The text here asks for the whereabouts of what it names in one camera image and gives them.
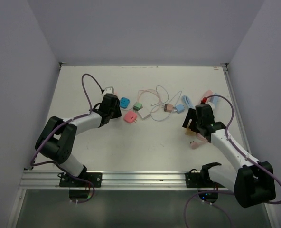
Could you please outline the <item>tan plug cube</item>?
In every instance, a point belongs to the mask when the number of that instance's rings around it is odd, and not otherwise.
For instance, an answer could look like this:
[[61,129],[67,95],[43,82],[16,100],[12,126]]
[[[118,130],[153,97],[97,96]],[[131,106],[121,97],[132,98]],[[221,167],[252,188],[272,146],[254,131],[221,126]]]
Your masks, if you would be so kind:
[[194,131],[192,131],[192,130],[190,130],[190,129],[186,129],[186,131],[185,131],[185,134],[186,135],[189,135],[189,136],[195,136],[196,135],[196,132],[194,132]]

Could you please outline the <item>white usb charger block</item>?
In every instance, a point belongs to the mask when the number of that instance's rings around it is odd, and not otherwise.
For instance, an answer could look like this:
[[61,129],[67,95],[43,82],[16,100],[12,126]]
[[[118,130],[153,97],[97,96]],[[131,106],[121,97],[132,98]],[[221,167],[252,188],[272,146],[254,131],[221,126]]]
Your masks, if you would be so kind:
[[143,107],[142,109],[140,109],[138,111],[138,115],[140,116],[140,118],[142,120],[145,120],[151,116],[151,113],[150,113],[150,111],[148,111],[146,108]]

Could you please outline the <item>blue power strip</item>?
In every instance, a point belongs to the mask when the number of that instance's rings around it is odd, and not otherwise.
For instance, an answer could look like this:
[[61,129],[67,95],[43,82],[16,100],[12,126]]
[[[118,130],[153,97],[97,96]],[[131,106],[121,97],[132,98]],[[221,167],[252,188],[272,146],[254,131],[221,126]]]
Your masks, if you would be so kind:
[[212,97],[209,98],[209,105],[214,110],[218,105],[219,97],[217,93],[214,93]]

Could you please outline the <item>aluminium front rail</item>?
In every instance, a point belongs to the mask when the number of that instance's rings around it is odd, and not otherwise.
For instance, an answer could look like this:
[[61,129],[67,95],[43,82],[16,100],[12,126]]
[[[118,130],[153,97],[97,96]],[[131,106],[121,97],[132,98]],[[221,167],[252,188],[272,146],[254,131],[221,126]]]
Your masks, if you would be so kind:
[[[198,172],[193,171],[193,178],[186,177],[185,171],[92,171],[92,183],[97,190],[224,190],[225,187],[215,183],[205,185],[195,177]],[[61,171],[24,171],[19,183],[20,189],[25,190],[86,190],[82,184],[76,185],[75,180],[65,182]]]

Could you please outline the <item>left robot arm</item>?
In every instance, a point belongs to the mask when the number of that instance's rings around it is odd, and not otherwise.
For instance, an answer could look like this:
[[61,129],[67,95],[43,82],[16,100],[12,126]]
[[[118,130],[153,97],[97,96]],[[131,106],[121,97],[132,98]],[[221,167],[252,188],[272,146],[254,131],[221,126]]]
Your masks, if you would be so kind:
[[98,108],[69,119],[53,116],[46,123],[35,149],[36,153],[49,158],[80,187],[86,184],[86,167],[72,154],[75,137],[85,131],[100,128],[111,119],[121,117],[120,100],[114,94],[105,94]]

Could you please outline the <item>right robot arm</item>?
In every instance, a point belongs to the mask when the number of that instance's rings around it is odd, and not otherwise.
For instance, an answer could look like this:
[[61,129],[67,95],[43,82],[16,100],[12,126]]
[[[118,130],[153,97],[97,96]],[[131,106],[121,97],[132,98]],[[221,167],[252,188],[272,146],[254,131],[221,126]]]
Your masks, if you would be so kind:
[[271,164],[254,158],[231,137],[222,122],[215,122],[210,105],[200,104],[190,108],[182,126],[207,139],[233,167],[229,169],[219,162],[203,165],[196,178],[203,186],[219,185],[229,189],[243,208],[276,198]]

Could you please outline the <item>green plug cube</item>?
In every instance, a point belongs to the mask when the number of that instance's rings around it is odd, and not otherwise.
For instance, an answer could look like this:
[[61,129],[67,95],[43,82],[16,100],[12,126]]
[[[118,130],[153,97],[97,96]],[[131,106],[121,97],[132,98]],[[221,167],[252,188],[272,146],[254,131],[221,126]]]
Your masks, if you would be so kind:
[[133,105],[133,110],[134,111],[139,111],[140,109],[142,109],[143,108],[143,105],[142,105],[142,103],[140,103],[140,102],[136,102],[134,105]]

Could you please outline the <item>cyan plug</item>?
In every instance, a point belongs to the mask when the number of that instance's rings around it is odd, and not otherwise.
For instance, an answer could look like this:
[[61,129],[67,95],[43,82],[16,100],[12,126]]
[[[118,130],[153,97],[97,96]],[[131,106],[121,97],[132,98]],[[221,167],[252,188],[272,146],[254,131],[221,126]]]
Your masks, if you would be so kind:
[[122,98],[120,99],[120,108],[122,108],[122,109],[127,109],[128,106],[129,106],[129,104],[130,104],[129,98],[122,97]]

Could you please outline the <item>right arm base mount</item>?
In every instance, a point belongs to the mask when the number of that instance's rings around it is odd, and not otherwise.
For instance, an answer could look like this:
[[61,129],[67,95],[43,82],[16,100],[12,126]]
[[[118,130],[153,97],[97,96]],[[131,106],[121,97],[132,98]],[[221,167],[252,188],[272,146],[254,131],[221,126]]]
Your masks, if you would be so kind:
[[214,188],[217,183],[204,180],[201,173],[196,169],[191,169],[185,173],[185,183],[187,188]]

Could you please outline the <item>pink power strip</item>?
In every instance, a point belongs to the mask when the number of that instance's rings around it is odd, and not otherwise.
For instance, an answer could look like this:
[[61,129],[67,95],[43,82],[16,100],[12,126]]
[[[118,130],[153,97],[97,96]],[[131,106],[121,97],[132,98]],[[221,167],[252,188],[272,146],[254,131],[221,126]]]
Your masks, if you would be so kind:
[[210,95],[212,95],[213,92],[211,90],[207,90],[204,94],[203,94],[203,97],[208,97]]

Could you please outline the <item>hot pink plug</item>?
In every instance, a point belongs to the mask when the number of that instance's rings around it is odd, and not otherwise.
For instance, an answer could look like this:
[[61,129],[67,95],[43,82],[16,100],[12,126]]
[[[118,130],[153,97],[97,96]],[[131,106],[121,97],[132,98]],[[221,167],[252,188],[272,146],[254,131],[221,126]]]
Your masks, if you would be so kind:
[[131,124],[137,121],[137,114],[134,111],[128,111],[123,119],[125,122]]

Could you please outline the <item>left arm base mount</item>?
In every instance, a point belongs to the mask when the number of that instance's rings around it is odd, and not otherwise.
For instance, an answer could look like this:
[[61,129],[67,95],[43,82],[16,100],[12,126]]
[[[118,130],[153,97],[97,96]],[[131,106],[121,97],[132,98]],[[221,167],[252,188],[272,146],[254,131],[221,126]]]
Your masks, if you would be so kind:
[[80,177],[71,177],[69,174],[62,172],[57,176],[60,178],[59,186],[67,188],[85,188],[90,186],[89,183],[95,188],[100,188],[103,179],[103,174],[100,172],[86,172]]

